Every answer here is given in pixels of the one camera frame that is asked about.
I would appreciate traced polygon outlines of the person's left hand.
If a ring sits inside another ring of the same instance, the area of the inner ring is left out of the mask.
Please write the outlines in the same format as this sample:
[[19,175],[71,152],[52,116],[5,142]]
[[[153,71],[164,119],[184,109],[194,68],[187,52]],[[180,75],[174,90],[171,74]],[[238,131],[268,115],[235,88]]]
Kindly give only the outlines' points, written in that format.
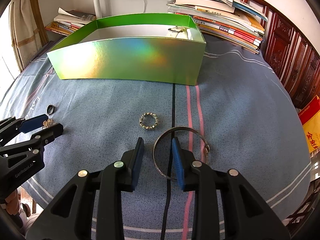
[[12,192],[6,199],[6,211],[9,215],[16,215],[19,212],[20,204],[17,189]]

